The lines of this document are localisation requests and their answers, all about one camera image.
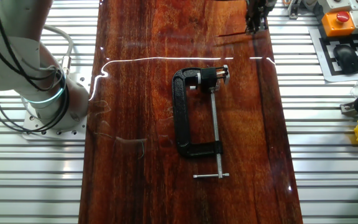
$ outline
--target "wooden board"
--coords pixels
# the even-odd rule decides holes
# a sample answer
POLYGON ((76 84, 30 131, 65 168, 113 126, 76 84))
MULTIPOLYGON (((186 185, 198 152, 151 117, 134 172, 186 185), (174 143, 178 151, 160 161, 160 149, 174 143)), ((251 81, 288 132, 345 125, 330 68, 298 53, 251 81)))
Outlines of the wooden board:
MULTIPOLYGON (((99 8, 80 223, 302 223, 268 32, 245 1, 104 0, 99 8), (228 65, 215 158, 176 150, 172 76, 228 65)), ((188 91, 193 142, 212 141, 209 95, 188 91)))

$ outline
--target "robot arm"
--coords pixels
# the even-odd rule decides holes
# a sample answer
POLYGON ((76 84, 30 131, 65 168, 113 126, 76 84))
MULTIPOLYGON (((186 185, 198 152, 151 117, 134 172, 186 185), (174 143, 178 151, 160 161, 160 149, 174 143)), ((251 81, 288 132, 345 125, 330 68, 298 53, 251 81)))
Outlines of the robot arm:
POLYGON ((55 119, 60 105, 66 102, 68 109, 53 128, 68 129, 85 117, 88 92, 66 77, 67 68, 63 69, 40 43, 52 3, 52 0, 0 0, 0 21, 9 41, 7 44, 4 40, 0 24, 0 90, 18 92, 35 108, 43 123, 55 119), (68 92, 69 99, 64 99, 68 94, 62 93, 68 92))
POLYGON ((273 10, 277 0, 247 0, 246 34, 267 30, 267 15, 273 10))

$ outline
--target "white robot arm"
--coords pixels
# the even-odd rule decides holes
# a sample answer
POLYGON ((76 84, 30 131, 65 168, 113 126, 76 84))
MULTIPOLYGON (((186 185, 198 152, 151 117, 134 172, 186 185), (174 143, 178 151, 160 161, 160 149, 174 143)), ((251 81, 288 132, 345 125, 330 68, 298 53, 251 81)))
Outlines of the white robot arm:
POLYGON ((44 124, 51 126, 58 119, 53 128, 68 129, 85 117, 88 92, 66 76, 40 43, 52 3, 53 0, 0 0, 0 90, 18 92, 44 124))

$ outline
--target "metal slotted rail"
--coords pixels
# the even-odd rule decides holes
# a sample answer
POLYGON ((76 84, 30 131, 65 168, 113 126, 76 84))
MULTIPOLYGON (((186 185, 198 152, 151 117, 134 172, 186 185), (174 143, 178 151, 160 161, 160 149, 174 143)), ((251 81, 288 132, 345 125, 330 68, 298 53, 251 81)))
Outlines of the metal slotted rail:
MULTIPOLYGON (((69 33, 75 48, 71 71, 90 78, 99 1, 56 0, 47 24, 69 33)), ((356 121, 341 115, 355 82, 326 83, 308 33, 317 20, 302 12, 289 20, 278 3, 268 18, 287 122, 303 220, 306 224, 358 224, 356 121)), ((63 37, 44 31, 57 58, 63 37)), ((13 91, 0 92, 8 116, 23 122, 13 91)), ((0 223, 77 223, 84 141, 26 141, 0 123, 0 223)))

